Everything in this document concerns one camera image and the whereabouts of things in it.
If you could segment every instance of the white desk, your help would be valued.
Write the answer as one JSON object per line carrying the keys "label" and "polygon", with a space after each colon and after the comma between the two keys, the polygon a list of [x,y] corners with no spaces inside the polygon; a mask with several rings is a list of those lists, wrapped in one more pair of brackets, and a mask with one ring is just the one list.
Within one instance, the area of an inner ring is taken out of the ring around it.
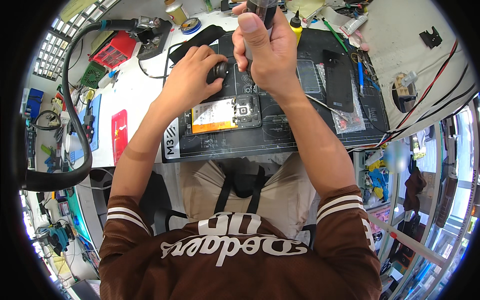
{"label": "white desk", "polygon": [[[293,12],[287,13],[287,19],[290,20],[294,16]],[[237,18],[225,15],[221,12],[213,12],[210,14],[199,13],[193,15],[202,22],[200,30],[205,29],[211,24],[221,26],[225,31],[235,30],[238,26]],[[334,29],[338,29],[338,26],[332,25]],[[310,28],[328,30],[323,22],[313,23]],[[142,67],[151,76],[163,76],[165,69],[165,62],[167,58],[167,51],[170,45],[174,45],[185,40],[190,39],[195,34],[184,35],[179,30],[179,27],[174,26],[174,31],[168,36],[165,43],[165,49],[162,54],[155,56],[149,60],[142,61]],[[134,49],[134,54],[138,52],[140,43]],[[98,149],[93,151],[93,168],[97,167],[111,167],[113,166],[113,152],[112,152],[112,138],[111,138],[111,118],[114,114],[125,109],[127,110],[128,118],[128,140],[130,140],[135,134],[137,128],[140,126],[140,122],[144,118],[148,111],[149,105],[156,99],[156,97],[162,91],[162,79],[153,79],[145,76],[138,67],[138,60],[136,56],[127,60],[119,67],[115,68],[120,70],[118,75],[118,81],[112,88],[109,84],[104,89],[98,89],[96,95],[102,94],[100,102],[100,114],[98,117]],[[80,158],[75,162],[75,165],[79,166],[83,162]],[[156,163],[162,162],[161,150],[155,158]]]}

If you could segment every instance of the plastic bag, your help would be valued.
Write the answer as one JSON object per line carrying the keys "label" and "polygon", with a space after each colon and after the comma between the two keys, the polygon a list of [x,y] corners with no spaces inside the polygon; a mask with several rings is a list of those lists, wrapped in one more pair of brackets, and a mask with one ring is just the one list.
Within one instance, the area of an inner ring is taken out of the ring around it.
{"label": "plastic bag", "polygon": [[[325,82],[325,67],[324,64],[320,63],[317,65],[318,73],[320,74],[320,79],[326,87]],[[352,93],[353,93],[353,112],[344,112],[342,110],[335,109],[342,116],[346,117],[348,121],[345,121],[342,117],[332,112],[333,122],[335,124],[335,129],[337,134],[349,133],[365,130],[365,122],[363,121],[363,115],[361,112],[360,102],[358,99],[357,89],[355,87],[355,79],[352,79]]]}

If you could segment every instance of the battery label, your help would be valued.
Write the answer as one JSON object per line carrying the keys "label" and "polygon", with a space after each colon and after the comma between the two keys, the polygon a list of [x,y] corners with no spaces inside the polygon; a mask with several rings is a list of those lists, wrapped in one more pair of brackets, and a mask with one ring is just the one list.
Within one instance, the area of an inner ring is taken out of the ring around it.
{"label": "battery label", "polygon": [[200,103],[192,108],[192,133],[237,128],[232,118],[235,116],[234,98]]}

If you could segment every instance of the yellow bottle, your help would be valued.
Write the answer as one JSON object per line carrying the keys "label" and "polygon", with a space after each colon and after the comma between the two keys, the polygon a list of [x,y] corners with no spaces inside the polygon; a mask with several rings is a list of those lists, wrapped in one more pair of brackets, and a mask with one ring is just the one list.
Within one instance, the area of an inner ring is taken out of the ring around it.
{"label": "yellow bottle", "polygon": [[295,14],[293,18],[290,20],[290,28],[292,28],[293,32],[297,36],[297,46],[299,45],[301,32],[303,27],[301,26],[300,18],[299,18],[299,11]]}

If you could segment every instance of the brown jersey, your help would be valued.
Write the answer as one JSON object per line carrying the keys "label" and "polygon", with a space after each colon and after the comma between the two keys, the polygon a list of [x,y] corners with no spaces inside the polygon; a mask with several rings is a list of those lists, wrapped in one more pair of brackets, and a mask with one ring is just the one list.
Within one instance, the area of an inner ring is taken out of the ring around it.
{"label": "brown jersey", "polygon": [[221,212],[153,236],[138,205],[108,201],[102,299],[379,299],[380,262],[360,190],[320,201],[313,250],[255,214]]}

